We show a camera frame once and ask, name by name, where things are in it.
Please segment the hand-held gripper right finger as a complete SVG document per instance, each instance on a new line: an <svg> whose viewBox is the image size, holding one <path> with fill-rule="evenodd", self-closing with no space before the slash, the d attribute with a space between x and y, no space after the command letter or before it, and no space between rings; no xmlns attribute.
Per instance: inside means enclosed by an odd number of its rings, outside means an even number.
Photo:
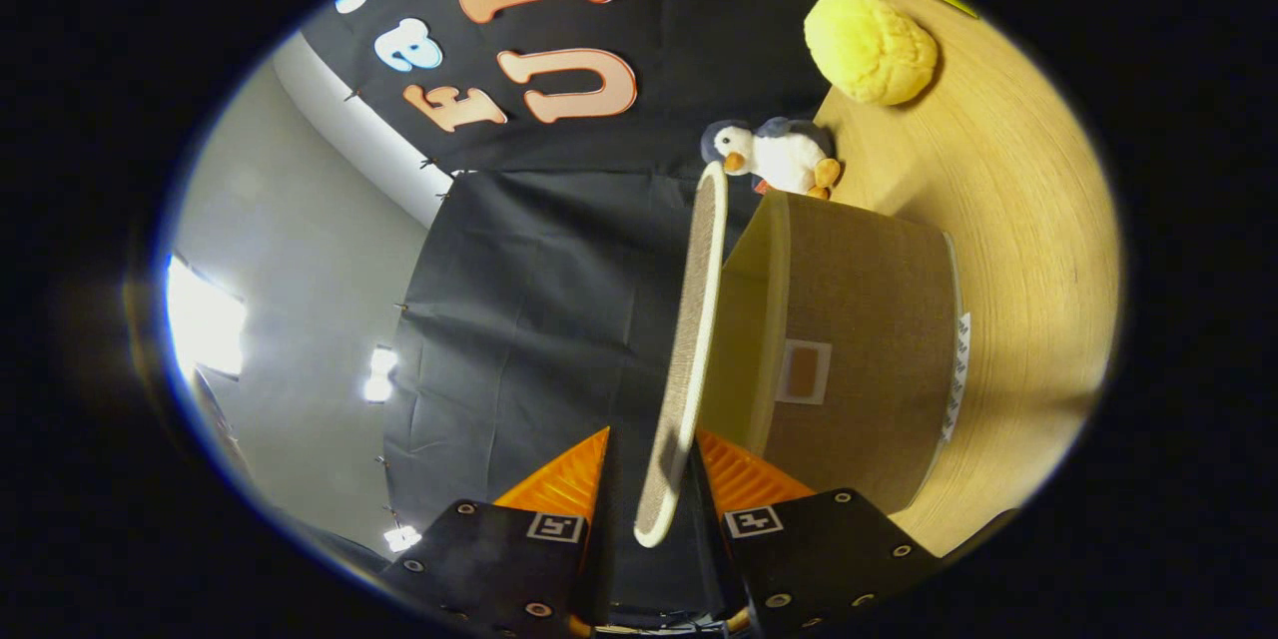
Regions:
<svg viewBox="0 0 1278 639"><path fill-rule="evenodd" d="M939 574L935 553L858 489L812 489L699 429L695 472L714 511L725 638L815 638Z"/></svg>

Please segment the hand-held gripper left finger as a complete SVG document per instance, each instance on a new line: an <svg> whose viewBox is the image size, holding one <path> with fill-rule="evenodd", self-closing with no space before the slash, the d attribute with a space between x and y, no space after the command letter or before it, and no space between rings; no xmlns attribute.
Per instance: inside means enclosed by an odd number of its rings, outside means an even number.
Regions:
<svg viewBox="0 0 1278 639"><path fill-rule="evenodd" d="M472 638L593 638L610 619L613 451L594 431L492 502L456 498L383 585Z"/></svg>

